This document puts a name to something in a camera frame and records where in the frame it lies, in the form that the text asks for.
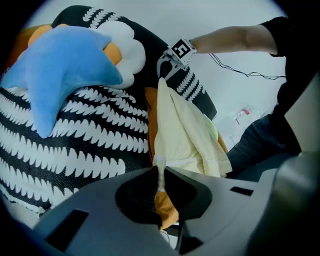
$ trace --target yellow cloth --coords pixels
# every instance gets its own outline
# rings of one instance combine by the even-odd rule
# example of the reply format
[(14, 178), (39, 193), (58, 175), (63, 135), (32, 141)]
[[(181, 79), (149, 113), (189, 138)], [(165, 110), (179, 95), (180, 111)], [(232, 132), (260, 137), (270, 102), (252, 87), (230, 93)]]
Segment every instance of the yellow cloth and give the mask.
[(169, 167), (213, 177), (225, 177), (232, 171), (213, 122), (193, 103), (168, 88), (163, 78), (158, 84), (156, 107), (155, 156), (165, 157)]

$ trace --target black sleeve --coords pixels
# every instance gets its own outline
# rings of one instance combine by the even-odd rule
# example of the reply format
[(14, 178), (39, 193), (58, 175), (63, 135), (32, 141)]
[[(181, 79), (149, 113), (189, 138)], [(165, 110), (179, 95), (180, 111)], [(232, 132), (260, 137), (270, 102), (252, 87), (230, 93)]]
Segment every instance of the black sleeve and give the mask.
[(290, 20), (286, 17), (276, 17), (264, 23), (261, 23), (262, 26), (266, 27), (277, 47), (278, 54), (273, 55), (274, 57), (283, 57), (287, 55), (287, 47), (289, 42), (290, 31), (292, 29), (292, 24)]

